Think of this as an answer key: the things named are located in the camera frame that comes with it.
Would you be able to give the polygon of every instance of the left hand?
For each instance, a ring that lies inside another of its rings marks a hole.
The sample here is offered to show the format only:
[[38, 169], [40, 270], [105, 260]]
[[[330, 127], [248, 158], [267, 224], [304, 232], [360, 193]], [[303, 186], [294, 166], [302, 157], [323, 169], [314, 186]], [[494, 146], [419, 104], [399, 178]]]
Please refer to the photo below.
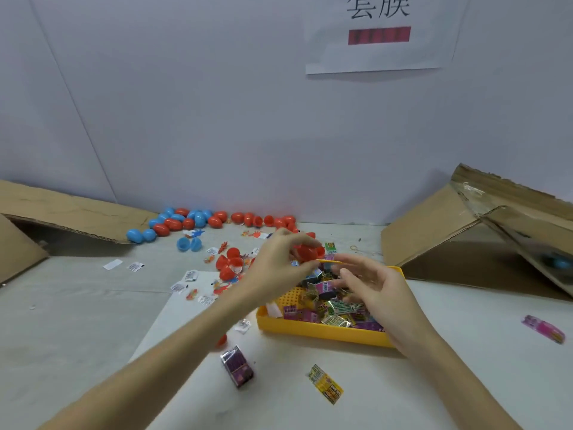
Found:
[[319, 261], [305, 262], [298, 267], [290, 264], [290, 251], [300, 244], [311, 247], [321, 245], [317, 239], [306, 234], [278, 229], [262, 245], [245, 277], [232, 289], [240, 292], [255, 307], [282, 296], [320, 265]]

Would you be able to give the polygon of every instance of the hand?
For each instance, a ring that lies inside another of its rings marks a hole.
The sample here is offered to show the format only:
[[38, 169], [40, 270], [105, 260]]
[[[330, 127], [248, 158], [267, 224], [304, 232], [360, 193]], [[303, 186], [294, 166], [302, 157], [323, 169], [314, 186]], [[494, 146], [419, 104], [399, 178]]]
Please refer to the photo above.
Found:
[[332, 267], [340, 275], [333, 286], [352, 291], [344, 301], [364, 302], [402, 354], [412, 357], [419, 345], [437, 335], [399, 272], [364, 256], [336, 254], [335, 260], [345, 264]]
[[299, 267], [290, 264], [293, 246], [304, 244], [320, 246], [320, 242], [303, 233], [293, 234], [285, 228], [278, 229], [265, 244], [238, 286], [233, 287], [256, 306], [271, 302], [294, 288], [319, 267], [318, 261], [305, 262]]

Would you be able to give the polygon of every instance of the yellow tray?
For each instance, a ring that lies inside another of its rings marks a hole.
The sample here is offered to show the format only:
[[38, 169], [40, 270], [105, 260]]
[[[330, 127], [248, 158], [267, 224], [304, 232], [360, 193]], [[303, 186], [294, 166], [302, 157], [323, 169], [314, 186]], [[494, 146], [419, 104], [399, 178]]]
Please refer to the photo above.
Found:
[[[404, 276], [400, 267], [390, 268], [399, 271], [400, 274]], [[283, 294], [276, 300], [278, 307], [283, 308], [288, 305], [296, 305], [297, 308], [301, 308], [298, 303], [298, 297], [303, 291], [304, 289], [296, 287], [291, 289], [288, 293]], [[257, 324], [260, 330], [276, 334], [300, 335], [303, 337], [323, 338], [325, 340], [368, 344], [370, 346], [393, 347], [385, 332], [272, 318], [269, 317], [265, 306], [261, 306], [257, 310]]]

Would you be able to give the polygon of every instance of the cardboard box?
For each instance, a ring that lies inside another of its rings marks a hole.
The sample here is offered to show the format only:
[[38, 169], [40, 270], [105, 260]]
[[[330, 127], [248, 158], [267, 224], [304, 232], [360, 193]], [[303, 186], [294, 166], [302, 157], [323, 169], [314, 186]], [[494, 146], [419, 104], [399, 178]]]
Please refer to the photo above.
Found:
[[459, 165], [449, 183], [382, 231], [409, 279], [573, 300], [573, 205]]
[[71, 196], [0, 180], [0, 282], [48, 257], [9, 219], [33, 222], [78, 234], [129, 244], [127, 230], [147, 228], [151, 211]]

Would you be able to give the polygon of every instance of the right hand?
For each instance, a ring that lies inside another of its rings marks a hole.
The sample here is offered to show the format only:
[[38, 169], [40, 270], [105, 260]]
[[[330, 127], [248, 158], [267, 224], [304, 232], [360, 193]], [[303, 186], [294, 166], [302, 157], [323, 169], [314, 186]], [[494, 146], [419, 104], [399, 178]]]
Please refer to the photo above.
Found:
[[437, 335], [399, 272], [364, 256], [338, 253], [334, 259], [344, 264], [332, 266], [340, 277], [332, 281], [333, 286], [352, 291], [345, 302], [364, 302], [402, 354], [411, 358]]

